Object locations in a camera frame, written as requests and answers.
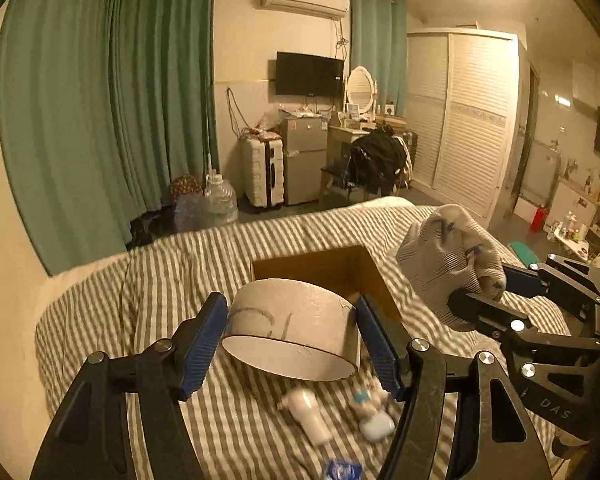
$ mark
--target wardrobe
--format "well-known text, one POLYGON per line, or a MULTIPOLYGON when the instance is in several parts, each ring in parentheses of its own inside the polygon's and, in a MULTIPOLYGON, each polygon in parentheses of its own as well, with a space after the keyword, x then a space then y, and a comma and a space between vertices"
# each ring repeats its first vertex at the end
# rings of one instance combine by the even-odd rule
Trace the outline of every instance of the wardrobe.
POLYGON ((515 34, 424 28, 408 34, 407 126, 418 134, 413 183, 488 226, 503 187, 519 100, 515 34))

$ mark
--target striped bedsheet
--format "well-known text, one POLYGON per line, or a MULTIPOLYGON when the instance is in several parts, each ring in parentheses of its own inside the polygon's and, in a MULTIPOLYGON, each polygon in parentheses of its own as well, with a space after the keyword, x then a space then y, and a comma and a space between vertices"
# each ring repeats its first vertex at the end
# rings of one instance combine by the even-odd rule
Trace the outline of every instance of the striped bedsheet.
MULTIPOLYGON (((170 337, 179 323, 199 311, 208 294, 231 301, 250 280, 252 260, 365 246, 378 266, 413 337, 441 352, 473 357, 491 351, 504 366, 497 343, 476 332, 454 332, 419 300, 398 268, 395 253, 413 221, 432 211, 426 206, 352 209, 232 224, 175 235, 134 250, 95 272, 52 303, 36 327, 36 352, 50 412, 55 413, 87 355, 95 350, 119 357, 143 351, 170 337)), ((502 259, 517 260, 501 244, 502 259)), ((505 293, 503 302, 531 317, 543 332, 568 335, 558 308, 544 299, 524 300, 505 293)), ((355 390, 369 384, 373 370, 362 361, 346 381, 306 383, 318 396, 334 439, 312 449, 300 426, 276 403, 301 381, 256 370, 216 352, 203 387, 181 403, 193 446, 209 479, 319 479, 328 459, 360 463, 375 478, 389 441, 370 444, 348 408, 355 390)), ((128 396, 128 423, 139 479, 152 478, 144 446, 137 396, 128 396)), ((431 477, 443 479, 452 443, 456 396, 445 399, 443 423, 431 477)), ((392 402, 397 420, 401 406, 392 402)), ((550 460, 554 427, 531 415, 550 460)))

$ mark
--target louvered door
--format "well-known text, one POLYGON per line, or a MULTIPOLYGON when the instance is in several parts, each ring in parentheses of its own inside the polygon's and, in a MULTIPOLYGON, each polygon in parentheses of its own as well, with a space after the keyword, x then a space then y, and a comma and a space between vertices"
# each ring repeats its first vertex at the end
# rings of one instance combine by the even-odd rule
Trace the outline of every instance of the louvered door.
POLYGON ((431 186, 445 117, 448 35, 410 36, 405 120, 418 134, 413 177, 431 186))
POLYGON ((449 45, 448 107, 433 189, 487 218, 504 176, 507 119, 516 112, 517 44, 451 34, 449 45))

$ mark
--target white cardboard ring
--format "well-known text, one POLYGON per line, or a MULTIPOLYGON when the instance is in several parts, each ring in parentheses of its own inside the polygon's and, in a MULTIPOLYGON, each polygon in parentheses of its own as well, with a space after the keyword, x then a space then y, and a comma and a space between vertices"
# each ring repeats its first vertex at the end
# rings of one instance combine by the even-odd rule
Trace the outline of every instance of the white cardboard ring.
POLYGON ((360 365, 355 310, 316 285, 269 278, 241 288, 222 347, 266 372, 306 381, 351 377, 360 365))

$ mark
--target red fire extinguisher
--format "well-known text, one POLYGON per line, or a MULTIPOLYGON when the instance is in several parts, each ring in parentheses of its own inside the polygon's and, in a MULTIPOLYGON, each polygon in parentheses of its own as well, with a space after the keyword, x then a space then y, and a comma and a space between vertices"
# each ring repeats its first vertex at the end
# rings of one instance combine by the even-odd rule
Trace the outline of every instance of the red fire extinguisher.
POLYGON ((539 207, 536 209, 536 214, 534 215, 534 219, 529 226, 529 232, 535 233, 544 227, 544 219, 549 213, 548 209, 544 207, 539 207))

